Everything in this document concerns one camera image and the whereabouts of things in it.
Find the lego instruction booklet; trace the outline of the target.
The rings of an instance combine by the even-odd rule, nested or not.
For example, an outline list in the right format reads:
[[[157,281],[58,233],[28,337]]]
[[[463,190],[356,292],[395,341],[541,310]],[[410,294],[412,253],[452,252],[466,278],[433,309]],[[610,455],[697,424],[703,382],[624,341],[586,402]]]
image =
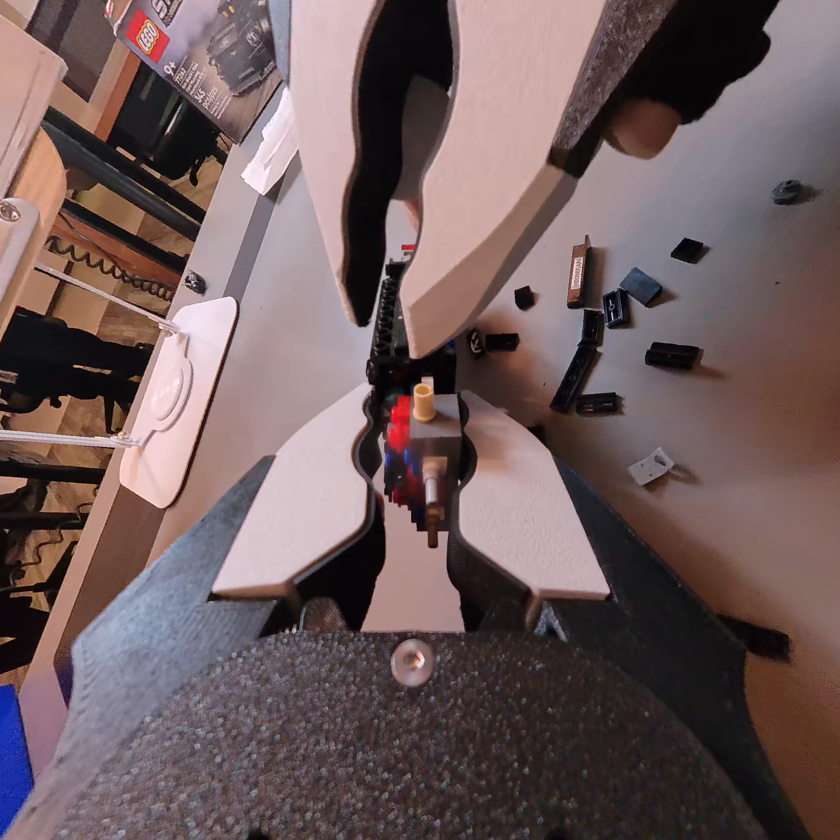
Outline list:
[[[18,169],[46,115],[67,64],[47,46],[1,17],[1,197],[9,195]]]

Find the long black lego plate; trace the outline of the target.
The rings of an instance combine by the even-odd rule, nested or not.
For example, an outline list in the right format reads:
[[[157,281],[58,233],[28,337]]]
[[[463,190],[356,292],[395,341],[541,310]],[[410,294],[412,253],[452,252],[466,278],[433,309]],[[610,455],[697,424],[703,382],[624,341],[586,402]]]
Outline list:
[[[593,344],[579,344],[549,404],[551,411],[567,413],[571,409],[597,355],[598,350]]]

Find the black metal stand pole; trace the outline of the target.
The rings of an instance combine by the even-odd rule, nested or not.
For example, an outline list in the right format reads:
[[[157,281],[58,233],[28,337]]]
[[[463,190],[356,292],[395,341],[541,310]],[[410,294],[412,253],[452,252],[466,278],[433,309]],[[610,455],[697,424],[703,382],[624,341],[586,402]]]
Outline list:
[[[191,199],[56,108],[48,106],[41,124],[67,167],[89,175],[189,240],[196,239],[206,213]]]

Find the lego set box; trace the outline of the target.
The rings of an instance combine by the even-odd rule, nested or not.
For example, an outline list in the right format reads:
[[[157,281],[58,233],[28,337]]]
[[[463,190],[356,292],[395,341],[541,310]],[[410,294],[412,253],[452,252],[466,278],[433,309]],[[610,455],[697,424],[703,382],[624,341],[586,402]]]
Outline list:
[[[107,1],[113,33],[241,144],[281,84],[268,1]]]

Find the flat black lego plate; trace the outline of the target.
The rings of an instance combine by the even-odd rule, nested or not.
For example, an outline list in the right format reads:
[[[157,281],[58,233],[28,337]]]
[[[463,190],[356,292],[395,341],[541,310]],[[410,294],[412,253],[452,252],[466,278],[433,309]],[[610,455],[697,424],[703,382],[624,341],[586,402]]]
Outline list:
[[[720,613],[717,619],[751,654],[775,662],[791,661],[792,644],[787,633]]]

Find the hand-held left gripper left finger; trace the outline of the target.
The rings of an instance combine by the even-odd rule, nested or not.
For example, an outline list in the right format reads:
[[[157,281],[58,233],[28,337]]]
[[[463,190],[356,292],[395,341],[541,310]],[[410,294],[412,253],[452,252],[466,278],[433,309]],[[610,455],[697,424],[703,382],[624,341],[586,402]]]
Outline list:
[[[221,599],[324,596],[361,628],[385,535],[360,446],[373,389],[358,385],[277,450],[212,586]]]

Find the white numbered paper bag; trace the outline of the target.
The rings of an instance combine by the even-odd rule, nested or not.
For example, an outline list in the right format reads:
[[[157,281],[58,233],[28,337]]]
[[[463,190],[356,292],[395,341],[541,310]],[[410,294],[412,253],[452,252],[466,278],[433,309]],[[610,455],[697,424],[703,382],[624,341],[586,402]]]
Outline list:
[[[286,173],[299,150],[298,125],[291,94],[285,87],[275,114],[262,130],[262,141],[241,176],[265,196]]]

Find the blue plastic bin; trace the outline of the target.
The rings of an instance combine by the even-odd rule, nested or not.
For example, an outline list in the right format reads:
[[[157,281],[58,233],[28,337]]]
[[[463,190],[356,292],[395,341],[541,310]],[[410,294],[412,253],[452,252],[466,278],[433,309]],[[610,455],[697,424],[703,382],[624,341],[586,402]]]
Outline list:
[[[15,688],[1,686],[1,834],[5,834],[34,787],[25,730]]]

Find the narrow black stickered tile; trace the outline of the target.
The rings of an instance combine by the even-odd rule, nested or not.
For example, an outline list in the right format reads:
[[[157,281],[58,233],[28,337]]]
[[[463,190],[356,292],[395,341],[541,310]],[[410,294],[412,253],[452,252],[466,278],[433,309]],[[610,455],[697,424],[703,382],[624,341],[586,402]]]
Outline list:
[[[578,309],[585,306],[588,260],[591,250],[592,242],[588,234],[584,237],[584,241],[581,244],[575,245],[572,248],[566,296],[566,306],[569,309]]]

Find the white book stand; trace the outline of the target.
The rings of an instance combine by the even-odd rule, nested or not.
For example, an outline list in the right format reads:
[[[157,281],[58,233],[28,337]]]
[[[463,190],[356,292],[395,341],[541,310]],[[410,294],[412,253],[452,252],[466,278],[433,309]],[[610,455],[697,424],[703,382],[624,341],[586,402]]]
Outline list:
[[[114,297],[81,280],[34,260],[27,252],[40,226],[37,206],[18,197],[2,198],[2,327],[9,324],[18,291],[16,280],[30,270],[90,292],[151,320],[161,333],[140,406],[128,432],[99,437],[12,432],[2,440],[19,443],[78,445],[126,449],[120,460],[120,483],[157,508],[168,508],[179,496],[207,408],[238,318],[231,297],[184,307],[165,319]]]

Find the black office chair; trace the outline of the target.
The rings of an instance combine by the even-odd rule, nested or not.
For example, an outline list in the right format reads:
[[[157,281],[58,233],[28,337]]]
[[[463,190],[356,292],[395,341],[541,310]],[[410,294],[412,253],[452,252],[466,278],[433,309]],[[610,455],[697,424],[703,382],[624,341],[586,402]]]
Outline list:
[[[219,129],[167,81],[146,65],[137,70],[108,143],[171,181],[198,172],[209,159],[223,165],[228,154],[218,144]]]

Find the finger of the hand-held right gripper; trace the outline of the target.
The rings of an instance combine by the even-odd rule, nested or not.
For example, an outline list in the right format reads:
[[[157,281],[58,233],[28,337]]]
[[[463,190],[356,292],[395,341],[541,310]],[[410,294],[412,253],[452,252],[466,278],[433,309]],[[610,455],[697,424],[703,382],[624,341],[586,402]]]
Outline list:
[[[363,150],[361,74],[385,2],[294,1],[289,12],[288,90],[301,166],[343,310],[355,327],[375,309],[391,198],[352,208]]]
[[[454,82],[400,289],[414,359],[474,323],[573,194],[550,151],[607,2],[450,7]]]

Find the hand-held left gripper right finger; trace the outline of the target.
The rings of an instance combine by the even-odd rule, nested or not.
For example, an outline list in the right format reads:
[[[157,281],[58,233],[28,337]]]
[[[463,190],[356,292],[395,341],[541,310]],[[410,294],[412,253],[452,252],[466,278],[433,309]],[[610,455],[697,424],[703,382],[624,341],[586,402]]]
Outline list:
[[[560,469],[537,435],[462,391],[469,468],[455,500],[448,575],[465,630],[494,610],[520,629],[539,602],[603,602],[611,594]]]

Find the lego car model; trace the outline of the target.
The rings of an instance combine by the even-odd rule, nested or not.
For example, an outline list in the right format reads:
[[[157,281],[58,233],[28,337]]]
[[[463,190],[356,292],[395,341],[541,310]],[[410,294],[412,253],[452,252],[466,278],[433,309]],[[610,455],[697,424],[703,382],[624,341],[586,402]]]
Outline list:
[[[414,249],[404,245],[399,259],[385,262],[366,374],[380,417],[385,496],[407,510],[435,549],[450,530],[464,419],[455,390],[455,343],[422,359],[409,353],[400,290]]]

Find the small grey lego tile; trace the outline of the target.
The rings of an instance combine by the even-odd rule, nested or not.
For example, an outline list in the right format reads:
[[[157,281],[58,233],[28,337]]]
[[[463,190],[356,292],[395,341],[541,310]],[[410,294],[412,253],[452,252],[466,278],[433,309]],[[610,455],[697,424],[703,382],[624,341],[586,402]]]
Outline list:
[[[656,448],[652,454],[631,464],[626,471],[635,484],[646,487],[666,476],[675,465],[676,462],[662,448]]]

